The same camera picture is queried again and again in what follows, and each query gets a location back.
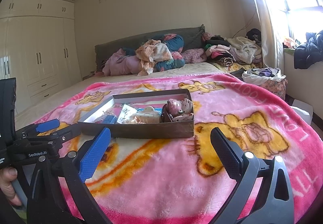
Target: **beige bed sheet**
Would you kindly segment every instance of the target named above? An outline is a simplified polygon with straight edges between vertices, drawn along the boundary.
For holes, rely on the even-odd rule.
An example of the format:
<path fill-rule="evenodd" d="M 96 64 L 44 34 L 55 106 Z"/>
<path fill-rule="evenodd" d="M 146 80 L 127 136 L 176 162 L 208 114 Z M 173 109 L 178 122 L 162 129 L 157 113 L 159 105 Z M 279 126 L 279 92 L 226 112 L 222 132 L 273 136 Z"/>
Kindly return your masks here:
<path fill-rule="evenodd" d="M 185 64 L 185 66 L 180 69 L 174 69 L 160 73 L 153 73 L 149 76 L 137 76 L 136 74 L 133 74 L 122 76 L 92 77 L 54 94 L 48 99 L 34 106 L 31 106 L 22 113 L 18 114 L 15 118 L 16 130 L 33 123 L 37 119 L 44 116 L 46 113 L 55 109 L 57 106 L 63 104 L 65 101 L 67 101 L 74 95 L 82 92 L 85 88 L 87 88 L 89 85 L 95 82 L 126 82 L 148 78 L 173 77 L 186 74 L 208 74 L 214 72 L 222 73 L 222 71 L 220 71 L 213 65 L 206 62 L 202 62 L 195 64 Z"/>

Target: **puffer jacket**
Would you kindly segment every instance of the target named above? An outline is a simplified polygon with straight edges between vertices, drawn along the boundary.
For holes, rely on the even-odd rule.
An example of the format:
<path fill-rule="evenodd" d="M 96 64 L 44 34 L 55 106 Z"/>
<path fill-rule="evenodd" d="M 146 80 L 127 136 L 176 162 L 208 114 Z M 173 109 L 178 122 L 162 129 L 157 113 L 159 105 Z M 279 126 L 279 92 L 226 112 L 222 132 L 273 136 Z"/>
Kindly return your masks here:
<path fill-rule="evenodd" d="M 318 33 L 307 32 L 306 40 L 295 50 L 295 69 L 308 69 L 314 63 L 323 61 L 323 30 Z"/>

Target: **wire on wall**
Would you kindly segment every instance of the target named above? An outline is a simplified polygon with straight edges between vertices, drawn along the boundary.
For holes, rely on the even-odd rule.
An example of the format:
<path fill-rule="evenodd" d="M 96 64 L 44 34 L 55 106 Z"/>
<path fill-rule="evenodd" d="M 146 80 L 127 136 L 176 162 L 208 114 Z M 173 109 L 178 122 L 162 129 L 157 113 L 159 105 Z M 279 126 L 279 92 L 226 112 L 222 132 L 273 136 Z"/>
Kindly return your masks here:
<path fill-rule="evenodd" d="M 248 22 L 247 22 L 247 24 L 241 29 L 241 30 L 239 30 L 235 35 L 233 35 L 232 36 L 232 39 L 240 32 L 240 31 L 242 31 L 242 30 L 245 30 L 246 28 L 248 28 L 250 25 L 251 25 L 251 23 L 254 21 L 254 17 L 255 17 L 255 14 L 256 14 L 256 12 L 257 12 L 257 9 L 255 10 L 255 12 L 254 12 L 254 14 L 253 14 L 253 16 L 251 17 L 251 19 L 250 20 L 248 20 Z"/>

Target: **headboard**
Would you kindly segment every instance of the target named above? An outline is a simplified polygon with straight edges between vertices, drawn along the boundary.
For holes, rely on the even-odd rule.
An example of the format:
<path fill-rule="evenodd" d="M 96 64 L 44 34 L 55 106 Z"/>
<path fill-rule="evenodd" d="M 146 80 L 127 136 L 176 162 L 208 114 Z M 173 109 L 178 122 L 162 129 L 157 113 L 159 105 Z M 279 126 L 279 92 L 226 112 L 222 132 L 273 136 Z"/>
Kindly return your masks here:
<path fill-rule="evenodd" d="M 117 52 L 120 48 L 125 47 L 138 49 L 143 42 L 148 41 L 152 37 L 167 33 L 175 33 L 183 37 L 183 51 L 204 47 L 202 42 L 202 35 L 203 33 L 205 33 L 205 26 L 203 24 L 200 27 L 196 28 L 172 29 L 139 34 L 136 36 L 114 40 L 105 44 L 99 44 L 95 46 L 96 70 L 100 71 L 102 61 L 109 59 L 111 55 Z"/>

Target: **white curtain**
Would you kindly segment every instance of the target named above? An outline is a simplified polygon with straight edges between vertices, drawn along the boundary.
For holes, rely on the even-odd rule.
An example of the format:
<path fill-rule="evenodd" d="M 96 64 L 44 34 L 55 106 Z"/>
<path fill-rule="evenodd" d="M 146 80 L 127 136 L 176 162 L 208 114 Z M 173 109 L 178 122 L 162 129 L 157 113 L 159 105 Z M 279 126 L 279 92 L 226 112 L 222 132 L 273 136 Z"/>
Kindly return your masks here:
<path fill-rule="evenodd" d="M 288 24 L 284 12 L 278 8 L 284 0 L 254 0 L 261 26 L 263 64 L 280 68 L 284 73 L 284 35 L 288 36 Z"/>

